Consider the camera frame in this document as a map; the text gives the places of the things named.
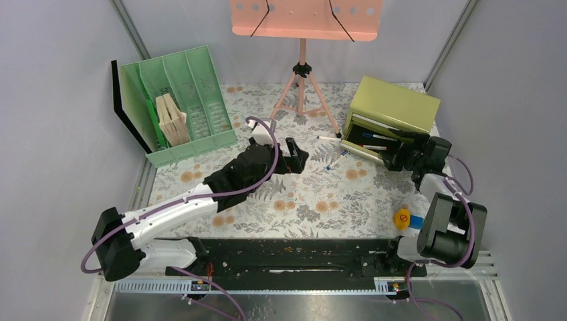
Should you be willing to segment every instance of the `white wall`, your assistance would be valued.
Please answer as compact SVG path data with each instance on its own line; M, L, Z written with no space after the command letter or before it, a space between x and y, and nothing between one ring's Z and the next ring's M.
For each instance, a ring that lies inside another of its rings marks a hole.
M567 315L566 30L565 0L482 1L430 91L515 321Z
M376 40L310 40L307 62L319 82L359 82L365 74L391 82L423 82L466 2L384 0ZM152 57L209 45L223 83L285 83L299 60L297 39L235 35L228 0L124 4Z
M0 30L0 320L76 321L98 216L126 210L144 157L110 60L140 58L105 0L3 0Z

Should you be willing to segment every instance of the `music stand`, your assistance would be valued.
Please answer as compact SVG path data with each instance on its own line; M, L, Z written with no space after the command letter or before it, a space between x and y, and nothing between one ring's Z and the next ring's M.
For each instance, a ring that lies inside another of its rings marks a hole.
M307 39L374 40L380 27L382 0L231 0L230 4L235 34L300 39L300 60L292 68L292 76L270 117L274 118L280 108L300 115L324 110L336 136L340 138L340 130L315 81L312 68L306 63ZM300 76L298 106L282 106L295 76ZM322 107L304 111L307 77L311 80Z

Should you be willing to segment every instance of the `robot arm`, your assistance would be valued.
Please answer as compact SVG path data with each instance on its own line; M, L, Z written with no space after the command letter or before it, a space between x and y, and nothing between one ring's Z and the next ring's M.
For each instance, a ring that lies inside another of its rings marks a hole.
M390 171L412 171L411 179L417 191L426 196L430 207L417 237L416 248L419 255L435 258L452 265L463 258L471 239L471 222L467 218L465 205L445 183L458 188L443 173L445 159L449 156L451 143L440 137L428 134L390 130L398 136L395 144L380 151L385 167ZM467 200L475 226L475 244L482 240L487 209ZM449 224L457 226L464 233L448 229ZM480 246L475 246L469 258L461 264L471 268L477 259Z
M273 130L275 122L270 120L269 126ZM380 152L384 165L390 171L412 171L417 190L431 202L419 236L413 238L417 243L413 248L423 257L440 259L447 264L458 262L466 254L471 236L464 204L444 185L446 175L442 170L451 143L426 134L399 130L393 130L393 133L401 139ZM103 212L93 233L92 243L99 244L95 252L106 280L116 281L135 271L153 272L167 266L189 267L196 260L197 253L203 252L202 249L195 249L188 239L156 237L187 221L242 203L254 192L249 187L264 179L273 166L276 149L264 127L256 126L252 136L250 146L245 151L206 177L194 189L145 209L124 214L119 214L116 208ZM273 173L302 173L309 154L301 150L292 138L287 138L286 144L290 156L283 156L279 152ZM475 243L480 244L486 208L471 202L467 206L473 213L476 226ZM465 232L449 231L449 223ZM478 250L479 247L474 247L461 266L470 268L474 265ZM396 261L389 257L386 260L392 263Z
M266 121L272 130L273 120ZM115 207L103 212L92 236L93 245L113 229L134 220L104 241L96 255L107 281L116 281L135 271L164 269L167 266L186 268L196 259L195 248L187 239L155 239L174 227L202 216L212 215L242 203L254 190L235 194L258 182L274 162L275 147L267 130L256 123L250 146L221 170L206 177L194 189L162 204L119 214ZM301 150L294 139L287 138L290 156L278 153L273 173L300 174L309 153Z

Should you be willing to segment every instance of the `white plastic housing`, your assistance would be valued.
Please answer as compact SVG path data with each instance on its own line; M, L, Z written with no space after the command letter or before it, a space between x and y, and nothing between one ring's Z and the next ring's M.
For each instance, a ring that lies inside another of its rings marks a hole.
M261 120L270 127L272 132L275 132L275 120L271 118L262 118ZM254 137L256 143L260 145L273 145L273 140L271 139L271 136L264 128L264 126L257 124L255 121L251 120L248 122L248 127L254 128L252 130L252 137Z
M146 207L145 209L139 209L137 211L125 212L125 218L122 219L122 222L127 222L133 218L138 219L140 215L143 215L144 213L156 209L166 203L170 203L171 201L184 199L192 195L205 195L212 193L213 192L208 185L199 184L194 189L173 197L172 199L168 199L161 204ZM143 245L154 238L159 237L165 231L177 227L187 221L194 220L205 215L215 214L217 210L217 203L213 201L212 197L193 199L187 203L173 205L172 207L163 209L146 219L140 220L139 223L128 226L126 228L126 232L134 234L134 238L132 239L132 246L134 249L141 249Z
M166 266L188 267L197 256L188 239L154 239L140 249L146 257L137 272L163 272Z
M451 191L443 183L445 177L436 174L425 174L419 185L419 192L427 198L431 203L435 193L450 195L456 201L459 199L451 193Z

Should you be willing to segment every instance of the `table surface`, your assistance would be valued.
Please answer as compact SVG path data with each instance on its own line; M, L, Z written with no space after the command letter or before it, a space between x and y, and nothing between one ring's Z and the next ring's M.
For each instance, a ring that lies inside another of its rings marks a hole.
M421 83L399 84L425 93ZM248 146L251 137L247 116L269 117L284 84L222 85L227 111L238 143L157 170L150 204L184 193L219 170ZM337 124L343 127L358 84L320 84ZM297 104L298 89L283 101ZM320 107L311 84L306 88L304 110ZM392 216L407 205L413 215L424 217L428 200L410 180L410 172L390 172L383 165L349 154L331 171L325 168L342 150L338 142L318 140L334 136L324 112L299 116L280 110L275 135L287 152L286 137L293 137L310 157L301 175L274 175L246 202L226 211L190 221L167 231L163 237L395 237L417 230L399 231ZM434 125L431 134L439 135Z

